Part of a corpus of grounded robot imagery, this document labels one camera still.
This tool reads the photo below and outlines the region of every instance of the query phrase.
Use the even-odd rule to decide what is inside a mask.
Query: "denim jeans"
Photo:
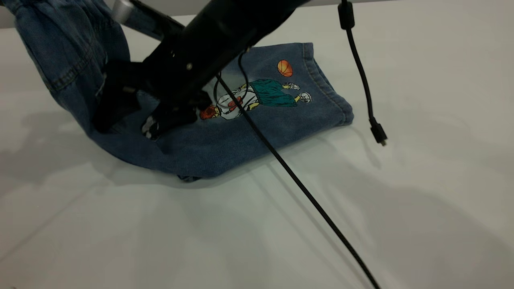
[[[198,121],[157,141],[141,135],[141,124],[158,104],[145,92],[138,93],[140,111],[109,133],[99,133],[91,119],[101,97],[102,68],[108,60],[130,60],[123,31],[111,20],[105,3],[4,0],[4,4],[15,15],[18,32],[54,100],[113,156],[195,180],[219,176],[268,153],[221,86],[213,105],[198,112]],[[313,56],[311,43],[251,49],[243,57],[248,92],[235,62],[223,70],[237,100],[275,148],[352,123],[352,107],[334,91]],[[204,87],[211,98],[213,84]]]

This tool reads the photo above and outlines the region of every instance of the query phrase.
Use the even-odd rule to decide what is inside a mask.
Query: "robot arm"
[[[211,103],[201,89],[239,53],[278,28],[308,0],[211,0],[184,27],[138,0],[117,0],[113,18],[161,40],[142,63],[109,62],[104,96],[93,118],[106,132],[129,113],[139,110],[142,89],[161,103],[142,125],[156,139],[179,125],[194,122],[196,108]]]

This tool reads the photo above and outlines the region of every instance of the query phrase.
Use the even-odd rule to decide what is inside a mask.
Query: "basketball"
[[[278,64],[279,72],[285,77],[292,76],[292,67],[287,60],[281,60]]]

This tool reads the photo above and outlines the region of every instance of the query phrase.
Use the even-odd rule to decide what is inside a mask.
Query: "jeans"
[[[113,156],[196,180],[219,176],[268,153],[221,86],[214,100],[214,81],[204,87],[213,105],[198,112],[198,121],[157,141],[141,134],[141,124],[158,104],[142,91],[138,93],[140,111],[108,133],[99,133],[91,119],[101,97],[102,68],[109,60],[130,60],[123,31],[111,20],[105,3],[4,0],[4,4],[15,15],[16,28],[54,100]],[[312,43],[253,48],[243,57],[243,66],[248,87],[234,61],[223,70],[223,78],[275,148],[352,123],[352,107],[315,62]]]

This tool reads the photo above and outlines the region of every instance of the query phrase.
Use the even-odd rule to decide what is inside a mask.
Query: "white table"
[[[260,45],[314,42],[351,127],[281,150],[383,288],[512,288],[512,1],[356,4],[388,136],[374,143],[335,6]],[[183,23],[192,17],[177,17]],[[134,60],[157,42],[125,30]],[[370,288],[271,156],[213,180],[118,161],[0,30],[0,288]]]

